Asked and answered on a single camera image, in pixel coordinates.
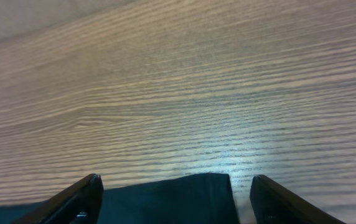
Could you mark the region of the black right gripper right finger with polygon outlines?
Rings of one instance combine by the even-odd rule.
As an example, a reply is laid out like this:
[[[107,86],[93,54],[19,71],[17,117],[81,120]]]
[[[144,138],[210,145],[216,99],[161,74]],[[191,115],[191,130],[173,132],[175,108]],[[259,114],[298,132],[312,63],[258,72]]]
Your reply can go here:
[[[257,224],[345,224],[265,175],[254,176],[250,202]]]

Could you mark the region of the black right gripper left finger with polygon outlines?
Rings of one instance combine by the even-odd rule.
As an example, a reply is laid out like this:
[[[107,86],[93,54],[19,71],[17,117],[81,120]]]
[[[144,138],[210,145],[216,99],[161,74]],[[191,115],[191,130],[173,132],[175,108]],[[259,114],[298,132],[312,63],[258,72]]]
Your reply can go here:
[[[101,176],[89,174],[12,224],[97,224],[103,191]]]

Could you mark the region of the black t-shirt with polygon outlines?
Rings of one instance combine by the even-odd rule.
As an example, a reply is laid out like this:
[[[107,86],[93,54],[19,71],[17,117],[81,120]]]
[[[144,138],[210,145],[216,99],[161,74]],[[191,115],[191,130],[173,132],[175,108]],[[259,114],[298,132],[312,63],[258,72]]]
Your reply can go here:
[[[44,202],[0,207],[0,223]],[[103,191],[98,223],[238,223],[227,174],[195,174]]]

